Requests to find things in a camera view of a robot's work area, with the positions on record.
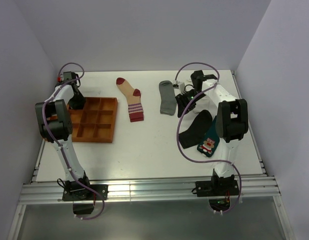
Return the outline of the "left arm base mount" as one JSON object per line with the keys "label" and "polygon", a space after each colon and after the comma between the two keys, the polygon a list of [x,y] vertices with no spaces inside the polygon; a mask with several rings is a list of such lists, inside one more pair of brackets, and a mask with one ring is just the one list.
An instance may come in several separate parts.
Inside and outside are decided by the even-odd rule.
{"label": "left arm base mount", "polygon": [[86,188],[81,188],[77,191],[63,191],[62,201],[72,202],[72,210],[74,214],[84,216],[90,215],[95,209],[96,201],[107,199],[107,184],[92,184],[90,187],[100,194],[100,196]]}

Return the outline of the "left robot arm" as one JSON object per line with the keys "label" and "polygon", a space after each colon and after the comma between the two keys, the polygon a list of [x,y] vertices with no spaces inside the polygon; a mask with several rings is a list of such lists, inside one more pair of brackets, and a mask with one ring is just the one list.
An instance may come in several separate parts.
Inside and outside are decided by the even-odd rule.
{"label": "left robot arm", "polygon": [[86,200],[92,194],[92,187],[74,150],[73,124],[67,108],[75,96],[73,85],[56,86],[47,100],[35,104],[35,113],[41,137],[52,144],[65,172],[65,180],[58,179],[57,183],[66,196]]}

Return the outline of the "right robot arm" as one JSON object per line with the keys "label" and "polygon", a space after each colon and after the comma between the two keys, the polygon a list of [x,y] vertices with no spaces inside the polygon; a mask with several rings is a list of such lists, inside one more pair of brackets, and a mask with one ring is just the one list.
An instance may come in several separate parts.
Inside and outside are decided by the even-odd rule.
{"label": "right robot arm", "polygon": [[210,127],[213,135],[204,135],[197,150],[210,158],[217,143],[222,143],[223,148],[220,159],[207,160],[208,163],[215,164],[211,179],[195,183],[193,194],[198,197],[239,196],[242,191],[242,180],[235,179],[241,177],[241,174],[234,162],[238,146],[249,129],[248,103],[225,90],[219,83],[219,78],[218,73],[206,75],[202,70],[196,70],[190,76],[193,88],[176,96],[177,116],[180,120],[205,96],[217,107],[216,117]]}

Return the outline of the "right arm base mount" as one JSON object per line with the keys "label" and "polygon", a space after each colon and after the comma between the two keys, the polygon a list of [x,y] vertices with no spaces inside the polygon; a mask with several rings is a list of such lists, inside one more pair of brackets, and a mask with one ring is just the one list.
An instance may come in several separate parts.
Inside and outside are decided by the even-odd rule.
{"label": "right arm base mount", "polygon": [[191,193],[197,197],[212,197],[208,200],[210,207],[221,213],[231,208],[231,197],[238,196],[240,189],[235,179],[215,179],[196,181]]}

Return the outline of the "black sock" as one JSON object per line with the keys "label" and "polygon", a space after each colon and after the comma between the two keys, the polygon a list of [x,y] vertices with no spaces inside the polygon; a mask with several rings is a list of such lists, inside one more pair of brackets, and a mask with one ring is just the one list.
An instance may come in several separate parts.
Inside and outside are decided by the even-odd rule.
{"label": "black sock", "polygon": [[208,110],[202,110],[193,120],[190,127],[178,136],[183,149],[197,146],[212,126],[213,118]]}

